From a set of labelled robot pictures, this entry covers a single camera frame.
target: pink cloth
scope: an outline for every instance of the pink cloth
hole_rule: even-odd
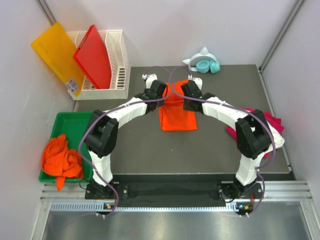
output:
[[[246,108],[245,110],[250,111],[250,112],[253,111],[252,108]],[[265,111],[263,114],[265,116],[265,119],[270,123],[270,125],[272,127],[274,127],[280,134],[282,134],[285,127],[281,125],[281,118],[276,118],[276,117],[272,116],[271,113],[268,111]],[[236,131],[232,127],[228,126],[225,130],[228,132],[228,134],[230,134],[234,138],[235,141],[237,141]],[[263,156],[263,158],[266,159],[269,156],[269,154],[270,154],[270,152],[266,153]]]

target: barcode label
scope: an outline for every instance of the barcode label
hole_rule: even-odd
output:
[[[70,91],[74,94],[76,91],[78,91],[79,84],[76,82],[76,80],[71,77],[69,81],[65,83],[65,85],[70,89]]]

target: yellow binder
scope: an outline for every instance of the yellow binder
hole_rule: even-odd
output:
[[[59,22],[31,43],[32,48],[61,81],[78,96],[85,75],[73,59],[77,48]]]

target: folded orange cloth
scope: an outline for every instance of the folded orange cloth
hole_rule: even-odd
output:
[[[188,82],[188,79],[175,83],[175,90],[179,94],[184,94],[181,85]],[[171,93],[169,83],[164,97]],[[164,100],[164,105],[159,108],[160,126],[164,132],[173,131],[192,131],[197,130],[196,113],[193,111],[185,111],[183,109],[184,99],[173,93]]]
[[[82,159],[74,149],[68,149],[66,135],[51,138],[42,155],[42,170],[56,176],[56,188],[60,191],[66,178],[84,178]]]

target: white wall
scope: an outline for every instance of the white wall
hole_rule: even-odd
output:
[[[133,67],[174,66],[201,48],[221,64],[258,64],[295,0],[47,0],[67,31],[124,30]]]
[[[319,13],[320,1],[306,1],[264,73],[294,169],[320,212]]]
[[[56,114],[73,100],[30,43],[50,27],[35,0],[1,3],[0,235],[29,237],[40,199],[42,151]]]

